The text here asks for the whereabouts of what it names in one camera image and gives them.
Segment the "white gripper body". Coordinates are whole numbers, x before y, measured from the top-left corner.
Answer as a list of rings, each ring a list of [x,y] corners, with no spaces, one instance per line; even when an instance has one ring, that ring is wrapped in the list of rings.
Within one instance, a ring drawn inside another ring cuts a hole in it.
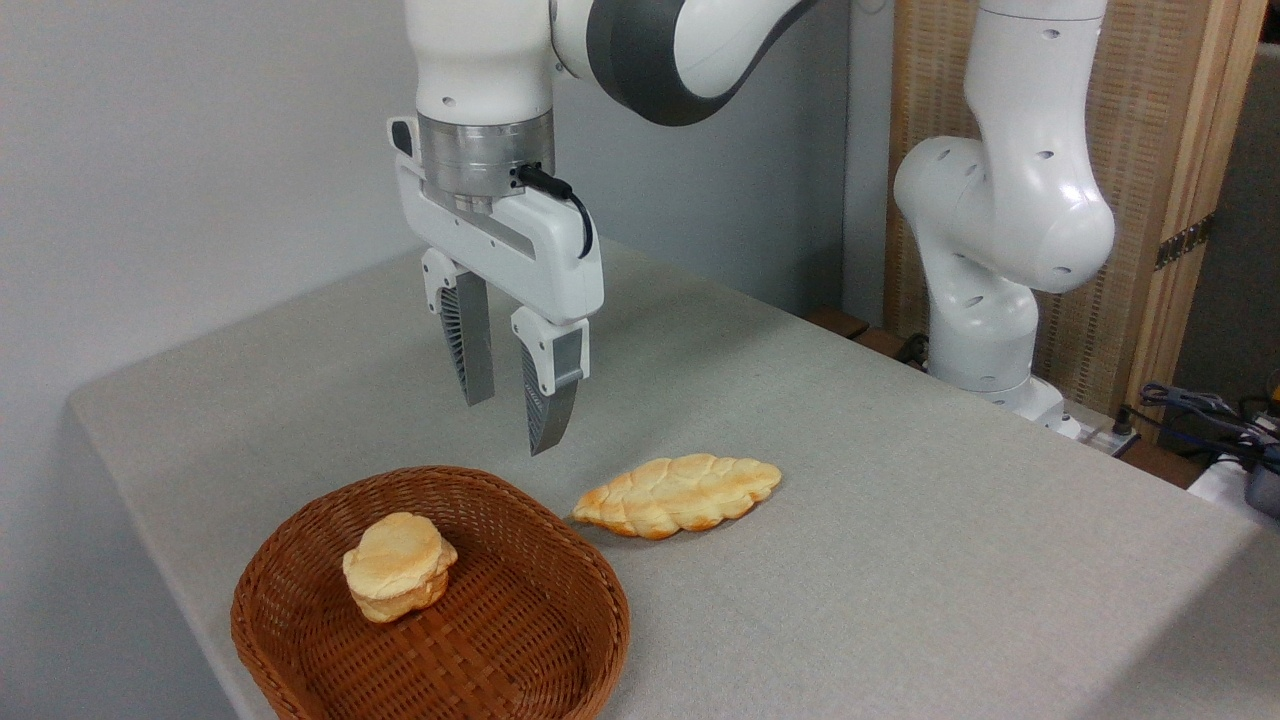
[[[399,117],[388,138],[406,220],[429,247],[556,325],[600,309],[600,250],[580,255],[580,210],[518,177],[525,165],[556,169],[552,118],[457,126]]]

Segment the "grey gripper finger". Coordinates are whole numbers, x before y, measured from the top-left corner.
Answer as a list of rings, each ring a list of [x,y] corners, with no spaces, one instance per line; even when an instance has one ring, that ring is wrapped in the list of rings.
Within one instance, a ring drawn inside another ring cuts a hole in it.
[[[590,377],[589,320],[554,325],[521,306],[511,327],[522,348],[530,454],[557,446],[573,411],[579,382]]]
[[[428,309],[440,318],[445,346],[468,406],[495,393],[486,282],[438,249],[422,255]]]

